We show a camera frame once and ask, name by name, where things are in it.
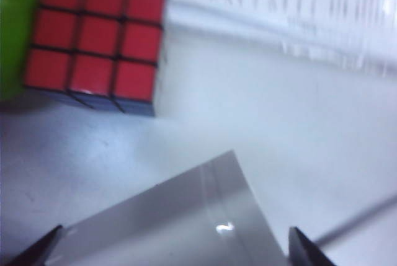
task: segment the white surface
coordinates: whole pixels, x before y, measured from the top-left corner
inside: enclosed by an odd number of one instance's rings
[[[315,239],[397,192],[395,82],[178,30],[166,46],[156,119],[53,102],[3,114],[2,255],[229,149],[284,251],[289,226]],[[396,218],[326,253],[392,265]]]

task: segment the green object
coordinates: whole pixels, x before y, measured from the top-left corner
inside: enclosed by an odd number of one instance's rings
[[[37,0],[0,0],[0,100],[22,91],[22,72]]]

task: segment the white table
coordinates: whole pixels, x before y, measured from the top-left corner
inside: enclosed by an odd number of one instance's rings
[[[275,236],[315,239],[397,192],[397,85],[170,30],[155,119],[25,94],[2,108],[2,255],[229,149]],[[325,251],[391,265],[397,209]]]

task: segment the white background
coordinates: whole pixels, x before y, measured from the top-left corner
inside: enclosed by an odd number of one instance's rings
[[[289,226],[315,239],[397,192],[394,80],[176,29],[166,46],[155,119],[29,94],[2,114],[3,255],[229,149],[285,252]],[[396,222],[394,209],[326,253],[395,265]]]

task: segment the rubik's cube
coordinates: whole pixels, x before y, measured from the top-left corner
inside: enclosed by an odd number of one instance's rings
[[[62,102],[154,115],[165,0],[40,0],[24,84]]]

